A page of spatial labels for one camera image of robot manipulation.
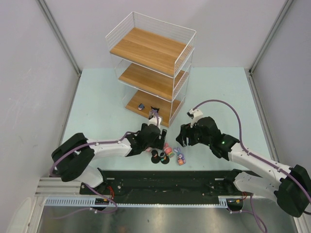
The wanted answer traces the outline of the pink bunny flower crown figurine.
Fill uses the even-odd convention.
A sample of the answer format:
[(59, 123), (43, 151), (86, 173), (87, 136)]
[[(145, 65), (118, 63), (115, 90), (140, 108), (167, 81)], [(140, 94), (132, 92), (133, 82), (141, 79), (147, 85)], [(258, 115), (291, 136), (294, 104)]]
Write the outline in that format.
[(172, 158), (174, 156), (173, 149), (169, 146), (167, 142), (164, 144), (163, 151), (169, 158)]

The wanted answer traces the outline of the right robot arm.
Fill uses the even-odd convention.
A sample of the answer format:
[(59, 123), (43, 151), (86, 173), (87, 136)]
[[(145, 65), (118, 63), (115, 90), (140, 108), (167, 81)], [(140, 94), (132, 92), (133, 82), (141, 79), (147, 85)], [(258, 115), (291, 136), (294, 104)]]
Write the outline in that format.
[(234, 170), (228, 180), (240, 191), (275, 201), (284, 212), (293, 217), (301, 217), (311, 202), (311, 178), (304, 167), (290, 167), (255, 155), (243, 148), (240, 140), (222, 133), (211, 117), (181, 125), (176, 141), (183, 147), (206, 145), (216, 157), (254, 172), (256, 175), (251, 176)]

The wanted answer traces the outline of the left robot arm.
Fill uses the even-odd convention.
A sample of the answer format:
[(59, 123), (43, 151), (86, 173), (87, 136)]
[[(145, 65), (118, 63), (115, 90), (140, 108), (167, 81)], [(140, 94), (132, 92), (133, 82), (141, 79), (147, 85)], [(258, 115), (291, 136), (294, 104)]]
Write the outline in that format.
[(52, 153), (54, 162), (50, 175), (63, 182), (80, 181), (92, 188), (105, 182), (99, 168), (90, 165), (92, 161), (105, 157), (131, 157), (148, 148), (163, 149), (167, 130), (155, 124), (143, 123), (137, 132), (126, 132), (119, 140), (90, 140), (83, 133), (76, 133)]

